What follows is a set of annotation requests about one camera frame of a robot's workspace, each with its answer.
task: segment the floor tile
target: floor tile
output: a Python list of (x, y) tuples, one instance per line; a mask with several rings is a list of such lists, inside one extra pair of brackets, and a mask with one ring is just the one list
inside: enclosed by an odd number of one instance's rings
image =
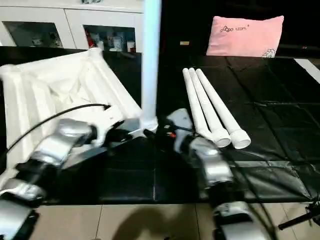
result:
[[(266, 221), (266, 217), (263, 214), (259, 204), (252, 204), (254, 209), (262, 216)], [(287, 220), (286, 213), (280, 203), (267, 203), (264, 205), (269, 212), (274, 225), (278, 225)], [(214, 223), (212, 220), (212, 209), (206, 203), (196, 204), (196, 214), (198, 219), (199, 234), (201, 240), (212, 240), (212, 232)], [(279, 240), (296, 240), (292, 228), (288, 228), (283, 231), (277, 231)]]
[(30, 240), (92, 240), (96, 237), (101, 207), (40, 207), (40, 219)]
[(212, 240), (215, 225), (213, 222), (212, 209), (207, 203), (198, 203), (195, 205), (198, 219), (198, 228), (201, 240)]
[(101, 240), (198, 240), (194, 204), (104, 205), (97, 238)]
[[(267, 217), (260, 204), (251, 204), (260, 216), (267, 221)], [(276, 227), (276, 234), (279, 240), (296, 240), (295, 234), (291, 227), (278, 230), (278, 225), (288, 220), (285, 210), (281, 203), (264, 203), (264, 207), (269, 212), (273, 225)]]
[[(282, 203), (288, 219), (294, 219), (306, 213), (305, 207), (308, 203)], [(311, 221), (302, 222), (292, 227), (297, 240), (318, 240), (320, 237), (320, 226)]]

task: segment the silver robot arm segment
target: silver robot arm segment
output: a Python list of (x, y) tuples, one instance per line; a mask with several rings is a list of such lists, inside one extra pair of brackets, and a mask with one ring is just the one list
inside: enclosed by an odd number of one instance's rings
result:
[[(175, 126), (191, 128), (186, 109), (168, 116)], [(244, 193), (234, 181), (228, 162), (211, 141), (176, 128), (173, 149), (196, 171), (198, 188), (212, 207), (215, 240), (267, 240), (249, 206)]]
[(74, 147), (97, 138), (97, 129), (86, 122), (61, 119), (28, 161), (15, 167), (18, 174), (0, 190), (0, 240), (27, 240), (37, 222), (40, 206)]

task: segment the item in cabinet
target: item in cabinet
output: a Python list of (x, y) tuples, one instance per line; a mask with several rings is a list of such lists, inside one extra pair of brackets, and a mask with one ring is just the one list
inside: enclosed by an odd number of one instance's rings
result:
[(94, 41), (95, 44), (98, 44), (98, 42), (100, 41), (100, 35), (98, 32), (90, 32), (90, 36), (92, 38), (92, 40)]
[(124, 50), (124, 42), (120, 36), (113, 37), (113, 46), (117, 49), (118, 52), (122, 52)]
[(117, 32), (116, 36), (120, 37), (123, 43), (126, 42), (125, 33), (123, 31)]
[(32, 39), (32, 44), (33, 44), (33, 46), (35, 46), (35, 47), (41, 47), (44, 43), (43, 43), (41, 37), (34, 37), (34, 38)]
[(103, 0), (82, 0), (83, 4), (94, 4), (94, 3), (100, 3)]
[(88, 41), (89, 48), (94, 48), (95, 42), (92, 40), (90, 33), (87, 30), (85, 30), (85, 36), (86, 36), (86, 40)]
[(96, 45), (98, 48), (100, 48), (102, 51), (105, 50), (105, 43), (104, 41), (99, 41)]
[(50, 36), (51, 42), (53, 43), (51, 44), (51, 47), (60, 48), (60, 49), (63, 48), (57, 32), (50, 32), (49, 36)]
[(106, 40), (107, 40), (107, 46), (109, 48), (114, 47), (114, 30), (112, 27), (108, 27), (106, 31)]
[(136, 43), (134, 41), (127, 41), (126, 46), (128, 49), (128, 53), (135, 53), (136, 52)]

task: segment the table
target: table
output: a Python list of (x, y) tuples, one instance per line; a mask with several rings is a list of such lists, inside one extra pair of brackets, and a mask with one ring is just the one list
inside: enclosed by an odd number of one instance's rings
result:
[[(0, 65), (20, 64), (79, 50), (0, 47)], [(141, 104), (141, 56), (105, 52), (104, 59)], [(293, 59), (160, 56), (157, 115), (190, 113), (183, 68), (201, 68), (252, 143), (226, 151), (265, 203), (310, 202), (320, 192), (320, 84)], [(1, 92), (0, 133), (4, 138)], [(242, 175), (230, 163), (240, 182)], [(256, 202), (246, 184), (245, 198)], [(136, 138), (64, 170), (48, 205), (181, 204), (205, 202), (195, 174), (180, 156)]]

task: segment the white vertical pole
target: white vertical pole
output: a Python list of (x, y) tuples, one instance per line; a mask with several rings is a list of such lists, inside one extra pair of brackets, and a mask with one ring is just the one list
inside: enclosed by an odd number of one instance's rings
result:
[(155, 131), (161, 0), (144, 0), (140, 127)]

